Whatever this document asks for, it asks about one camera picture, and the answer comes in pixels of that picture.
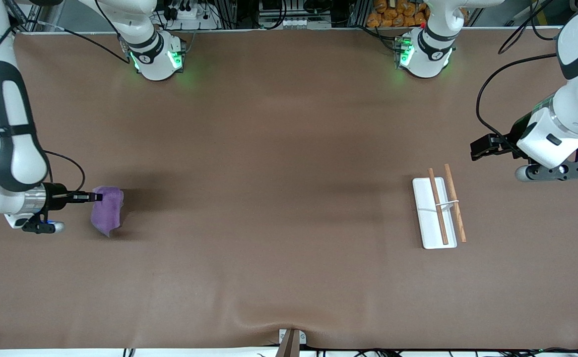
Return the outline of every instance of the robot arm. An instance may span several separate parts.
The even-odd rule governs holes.
[[[9,18],[0,2],[0,37],[7,29]],[[32,189],[46,177],[47,165],[9,35],[0,45],[0,187],[12,192]]]
[[[448,65],[452,44],[463,28],[461,7],[491,7],[504,0],[425,0],[430,18],[423,29],[413,29],[403,37],[410,38],[407,55],[400,59],[400,67],[411,74],[430,78]]]
[[[110,21],[128,45],[134,67],[151,81],[183,70],[184,43],[167,31],[157,31],[150,15],[157,0],[79,0]]]
[[[9,28],[9,18],[0,1],[0,39]],[[88,192],[68,194],[60,183],[42,184],[47,172],[48,158],[37,139],[13,52],[13,36],[9,34],[0,43],[0,213],[5,214],[13,228],[36,233],[60,231],[64,227],[60,222],[46,219],[49,210],[102,198]]]
[[[518,180],[567,180],[578,178],[578,12],[561,30],[557,58],[567,83],[520,118],[505,139],[518,148],[515,158],[529,160],[517,170]],[[472,160],[508,149],[502,141],[487,135],[473,142]]]

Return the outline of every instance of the chopstick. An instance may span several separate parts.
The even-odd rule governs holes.
[[[446,245],[448,244],[448,233],[446,231],[446,223],[443,221],[443,208],[438,206],[441,203],[441,199],[439,198],[437,183],[434,181],[434,170],[428,169],[428,176],[430,176],[430,185],[432,186],[432,194],[434,195],[434,205],[437,208],[439,228],[441,228],[441,238],[443,239],[443,244]]]
[[[455,201],[454,213],[456,215],[458,236],[461,238],[461,242],[467,242],[467,239],[465,238],[465,227],[463,226],[463,219],[461,218],[461,207],[458,205],[458,199],[456,198],[456,189],[454,189],[454,180],[452,180],[452,171],[450,171],[449,164],[445,164],[445,170],[446,180],[448,181],[448,192],[450,193],[450,201]]]

